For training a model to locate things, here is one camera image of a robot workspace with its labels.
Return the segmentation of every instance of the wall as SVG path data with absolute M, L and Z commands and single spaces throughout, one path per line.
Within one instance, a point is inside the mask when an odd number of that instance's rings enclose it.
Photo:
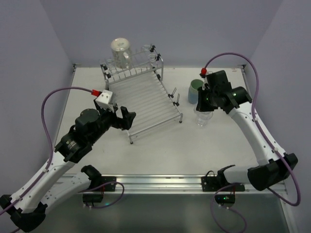
M 258 69 L 260 89 L 257 110 L 287 152 L 294 152 L 294 173 L 300 183 L 302 203 L 293 208 L 301 233 L 310 232 L 310 99 L 311 2 L 284 0 L 258 45 L 252 61 Z M 254 91 L 254 75 L 247 69 Z M 296 199 L 292 179 L 286 181 L 290 200 Z
M 40 118 L 44 97 L 71 84 L 72 64 L 38 0 L 0 2 L 0 195 L 25 184 L 48 158 Z M 67 93 L 47 102 L 52 138 Z M 0 232 L 14 227 L 0 216 Z
M 41 0 L 72 62 L 98 66 L 110 43 L 154 43 L 170 66 L 199 66 L 225 51 L 251 56 L 282 0 Z M 213 66 L 244 64 L 223 57 Z

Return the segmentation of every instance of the mug handle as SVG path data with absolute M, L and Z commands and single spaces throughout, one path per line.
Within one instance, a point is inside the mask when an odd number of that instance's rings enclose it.
M 128 64 L 128 68 L 131 69 L 132 68 L 132 64 L 131 64 L 131 59 L 130 56 L 128 55 L 128 53 L 124 52 L 123 56 L 125 57 L 127 64 Z

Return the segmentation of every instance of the tabletop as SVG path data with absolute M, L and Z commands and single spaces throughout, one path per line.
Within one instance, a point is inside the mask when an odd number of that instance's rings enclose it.
M 221 109 L 216 110 L 205 127 L 195 124 L 195 105 L 188 102 L 191 80 L 199 79 L 200 68 L 164 68 L 163 83 L 168 91 L 176 87 L 180 93 L 179 110 L 183 122 L 172 120 L 145 133 L 130 144 L 125 131 L 110 128 L 68 173 L 77 173 L 85 165 L 93 165 L 102 174 L 190 175 L 205 174 L 227 165 L 256 166 L 255 155 L 238 125 Z M 245 87 L 238 68 L 224 70 L 232 87 Z M 100 68 L 77 68 L 72 86 L 104 90 Z M 95 108 L 94 96 L 71 90 L 62 118 L 57 142 L 68 133 L 75 119 L 86 108 Z

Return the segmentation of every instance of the clear glass cup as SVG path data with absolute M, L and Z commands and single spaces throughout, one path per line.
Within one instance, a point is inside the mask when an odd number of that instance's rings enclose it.
M 193 111 L 196 114 L 195 123 L 201 127 L 206 126 L 208 121 L 213 117 L 213 112 L 199 112 L 196 110 L 196 106 Z

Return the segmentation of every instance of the dish rack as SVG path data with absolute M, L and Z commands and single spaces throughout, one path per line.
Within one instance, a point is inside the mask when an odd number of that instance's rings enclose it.
M 105 89 L 114 93 L 118 106 L 126 106 L 136 112 L 133 125 L 127 134 L 130 143 L 133 138 L 148 132 L 168 121 L 179 118 L 179 94 L 174 101 L 176 88 L 170 94 L 163 84 L 163 59 L 154 45 L 145 45 L 131 55 L 131 67 L 117 68 L 113 59 L 104 60 L 101 69 Z

